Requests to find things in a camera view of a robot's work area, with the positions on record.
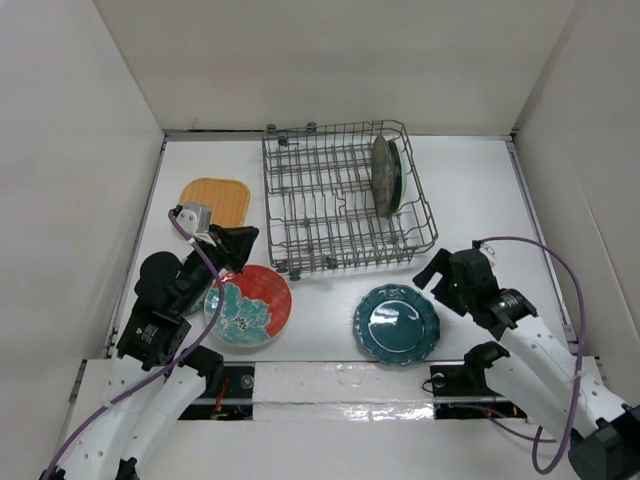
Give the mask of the orange woven square plate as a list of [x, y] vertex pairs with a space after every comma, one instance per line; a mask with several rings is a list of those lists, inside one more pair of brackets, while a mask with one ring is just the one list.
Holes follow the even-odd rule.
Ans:
[[248, 186], [241, 181], [201, 177], [186, 185], [178, 204], [206, 205], [212, 209], [212, 224], [230, 228], [244, 225], [250, 198]]

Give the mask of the red plate with teal flower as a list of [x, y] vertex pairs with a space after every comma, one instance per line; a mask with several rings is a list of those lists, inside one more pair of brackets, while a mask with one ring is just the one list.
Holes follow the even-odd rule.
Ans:
[[285, 279], [261, 265], [247, 265], [242, 273], [221, 277], [224, 301], [210, 334], [239, 348], [266, 346], [286, 327], [292, 294]]

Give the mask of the dark teal scalloped plate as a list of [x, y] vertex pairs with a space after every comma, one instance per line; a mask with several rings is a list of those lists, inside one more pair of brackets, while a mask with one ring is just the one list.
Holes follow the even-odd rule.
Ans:
[[391, 366], [423, 362], [441, 337], [433, 304], [407, 285], [387, 284], [365, 295], [353, 315], [360, 346]]

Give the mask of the grey reindeer snowflake plate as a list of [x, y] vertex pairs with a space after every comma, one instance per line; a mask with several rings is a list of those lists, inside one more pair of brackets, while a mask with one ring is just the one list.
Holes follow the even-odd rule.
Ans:
[[387, 139], [378, 135], [373, 143], [371, 156], [371, 191], [378, 216], [390, 217], [390, 203], [394, 188], [394, 160]]

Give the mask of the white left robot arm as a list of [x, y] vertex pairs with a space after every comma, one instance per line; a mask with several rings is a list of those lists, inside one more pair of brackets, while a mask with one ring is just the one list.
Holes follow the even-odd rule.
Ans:
[[137, 479], [189, 404], [220, 390], [223, 357], [203, 346], [202, 336], [185, 343], [185, 313], [221, 285], [221, 272], [243, 270], [258, 235], [253, 226], [212, 225], [203, 238], [184, 236], [192, 248], [185, 259], [159, 251], [143, 261], [102, 404], [67, 437], [42, 478]]

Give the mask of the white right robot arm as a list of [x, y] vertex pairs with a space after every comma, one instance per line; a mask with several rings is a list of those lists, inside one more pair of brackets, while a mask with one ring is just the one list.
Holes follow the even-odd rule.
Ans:
[[434, 299], [470, 315], [491, 340], [464, 356], [462, 381], [488, 389], [532, 416], [558, 443], [581, 479], [629, 479], [639, 472], [639, 409], [585, 371], [519, 291], [499, 286], [478, 249], [439, 250], [415, 283], [441, 279]]

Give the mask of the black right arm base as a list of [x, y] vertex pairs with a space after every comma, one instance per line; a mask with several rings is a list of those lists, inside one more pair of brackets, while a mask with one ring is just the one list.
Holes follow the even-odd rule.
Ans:
[[437, 420], [526, 420], [526, 413], [491, 389], [463, 364], [431, 364], [421, 388], [430, 394]]

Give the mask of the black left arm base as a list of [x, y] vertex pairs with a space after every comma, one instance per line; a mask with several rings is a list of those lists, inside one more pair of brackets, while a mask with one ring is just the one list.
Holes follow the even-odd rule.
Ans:
[[254, 363], [231, 363], [224, 367], [222, 383], [206, 391], [179, 417], [184, 421], [244, 421], [253, 418]]

